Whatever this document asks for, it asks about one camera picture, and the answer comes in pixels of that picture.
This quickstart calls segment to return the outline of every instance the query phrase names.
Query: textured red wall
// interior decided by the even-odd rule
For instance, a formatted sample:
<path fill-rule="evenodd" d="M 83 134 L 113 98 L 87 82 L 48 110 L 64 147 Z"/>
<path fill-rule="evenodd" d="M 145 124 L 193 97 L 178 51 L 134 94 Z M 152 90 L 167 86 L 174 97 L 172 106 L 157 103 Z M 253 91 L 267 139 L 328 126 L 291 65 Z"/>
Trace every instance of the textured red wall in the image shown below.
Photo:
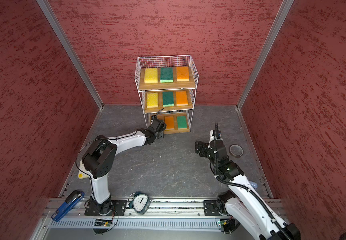
<path fill-rule="evenodd" d="M 346 1 L 296 0 L 243 106 L 303 239 L 346 231 Z"/>
<path fill-rule="evenodd" d="M 0 1 L 0 239 L 30 237 L 97 110 L 36 1 Z"/>
<path fill-rule="evenodd" d="M 282 0 L 49 2 L 104 103 L 139 103 L 138 56 L 190 54 L 196 103 L 236 104 Z"/>

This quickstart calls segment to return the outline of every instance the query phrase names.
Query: alarm clock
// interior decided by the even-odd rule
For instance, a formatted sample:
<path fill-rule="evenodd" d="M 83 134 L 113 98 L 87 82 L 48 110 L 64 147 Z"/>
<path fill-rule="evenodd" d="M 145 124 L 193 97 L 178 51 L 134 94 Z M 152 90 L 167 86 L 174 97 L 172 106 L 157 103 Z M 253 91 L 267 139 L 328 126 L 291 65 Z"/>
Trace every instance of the alarm clock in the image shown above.
<path fill-rule="evenodd" d="M 133 200 L 129 202 L 129 207 L 139 214 L 145 214 L 150 206 L 150 202 L 148 195 L 136 192 Z"/>

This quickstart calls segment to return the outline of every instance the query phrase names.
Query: sponge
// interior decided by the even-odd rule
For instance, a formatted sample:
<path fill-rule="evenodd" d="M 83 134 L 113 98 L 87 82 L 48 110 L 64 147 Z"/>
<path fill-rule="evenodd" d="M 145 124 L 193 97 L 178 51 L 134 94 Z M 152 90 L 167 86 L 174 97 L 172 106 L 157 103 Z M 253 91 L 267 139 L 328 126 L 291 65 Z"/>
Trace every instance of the sponge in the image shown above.
<path fill-rule="evenodd" d="M 158 83 L 158 69 L 147 68 L 145 69 L 145 83 Z"/>
<path fill-rule="evenodd" d="M 173 116 L 165 117 L 164 122 L 166 123 L 166 129 L 165 130 L 174 130 L 174 117 Z"/>
<path fill-rule="evenodd" d="M 186 91 L 176 91 L 176 105 L 177 106 L 187 106 L 188 97 Z"/>
<path fill-rule="evenodd" d="M 186 124 L 186 117 L 185 116 L 178 116 L 177 117 L 177 125 L 178 125 L 178 129 L 187 129 L 188 125 Z"/>
<path fill-rule="evenodd" d="M 162 92 L 162 106 L 163 107 L 174 106 L 173 92 Z"/>
<path fill-rule="evenodd" d="M 161 68 L 161 83 L 172 83 L 173 82 L 173 68 Z"/>
<path fill-rule="evenodd" d="M 158 93 L 148 93 L 146 96 L 146 108 L 158 108 Z"/>
<path fill-rule="evenodd" d="M 189 67 L 177 67 L 177 82 L 189 82 Z"/>

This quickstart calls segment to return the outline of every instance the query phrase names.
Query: wooden shelf board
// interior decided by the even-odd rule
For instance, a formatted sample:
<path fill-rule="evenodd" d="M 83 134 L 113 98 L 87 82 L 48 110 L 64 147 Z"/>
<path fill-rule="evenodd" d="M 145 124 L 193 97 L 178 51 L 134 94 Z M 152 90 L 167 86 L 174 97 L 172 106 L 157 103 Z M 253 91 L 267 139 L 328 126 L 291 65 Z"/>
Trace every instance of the wooden shelf board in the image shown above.
<path fill-rule="evenodd" d="M 188 104 L 186 106 L 176 106 L 176 91 L 173 92 L 173 97 L 174 97 L 174 106 L 172 107 L 164 107 L 163 106 L 163 101 L 162 101 L 162 92 L 171 92 L 170 91 L 158 91 L 158 92 L 147 92 L 145 93 L 145 106 L 144 106 L 144 112 L 145 113 L 156 113 L 158 112 L 161 108 L 164 108 L 161 112 L 168 112 L 168 111 L 176 111 L 176 110 L 186 110 L 186 109 L 193 109 L 193 104 L 190 98 L 190 92 L 189 89 L 186 89 L 186 96 L 188 98 Z M 158 107 L 157 108 L 147 108 L 146 103 L 147 103 L 147 94 L 148 93 L 158 93 Z"/>
<path fill-rule="evenodd" d="M 140 91 L 152 91 L 152 90 L 168 90 L 168 89 L 188 89 L 196 88 L 195 79 L 192 74 L 192 70 L 189 67 L 189 82 L 177 82 L 177 71 L 176 68 L 173 68 L 173 82 L 172 83 L 161 83 L 161 69 L 158 69 L 158 83 L 145 83 L 145 68 L 141 69 L 139 76 L 139 86 L 138 90 Z"/>
<path fill-rule="evenodd" d="M 158 114 L 157 118 L 160 120 L 164 120 L 165 117 L 167 116 L 173 116 L 174 118 L 174 130 L 165 130 L 164 134 L 172 134 L 172 133 L 179 133 L 179 132 L 190 132 L 189 129 L 189 122 L 188 122 L 188 116 L 186 116 L 186 112 L 185 113 L 166 113 L 166 114 Z M 186 125 L 188 126 L 188 128 L 186 129 L 178 129 L 178 125 L 177 125 L 177 117 L 178 116 L 185 116 L 186 117 Z"/>

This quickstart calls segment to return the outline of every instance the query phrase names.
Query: gray floor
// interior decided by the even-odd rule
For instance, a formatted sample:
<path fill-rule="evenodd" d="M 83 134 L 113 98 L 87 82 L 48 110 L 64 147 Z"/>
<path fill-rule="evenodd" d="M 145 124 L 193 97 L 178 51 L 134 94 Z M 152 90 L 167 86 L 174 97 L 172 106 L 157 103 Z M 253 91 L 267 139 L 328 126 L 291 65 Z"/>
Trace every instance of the gray floor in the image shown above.
<path fill-rule="evenodd" d="M 94 129 L 97 135 L 120 136 L 145 127 L 141 106 L 107 105 Z M 167 134 L 152 145 L 135 147 L 116 156 L 109 172 L 109 190 L 112 196 L 124 197 L 135 191 L 150 196 L 215 197 L 228 190 L 214 179 L 209 160 L 194 153 L 195 140 L 209 141 L 209 131 L 218 121 L 226 147 L 238 144 L 244 149 L 241 158 L 233 158 L 248 179 L 258 183 L 257 192 L 267 197 L 262 178 L 234 106 L 196 106 L 191 132 Z M 70 179 L 65 194 L 83 190 L 90 196 L 89 179 L 79 180 L 78 172 Z"/>
<path fill-rule="evenodd" d="M 232 235 L 223 235 L 221 232 L 200 231 L 161 231 L 145 229 L 113 229 L 103 235 L 94 235 L 92 229 L 52 228 L 48 231 L 46 240 L 79 240 L 79 239 L 130 239 L 130 240 L 253 240 L 254 238 L 242 226 L 238 227 Z"/>

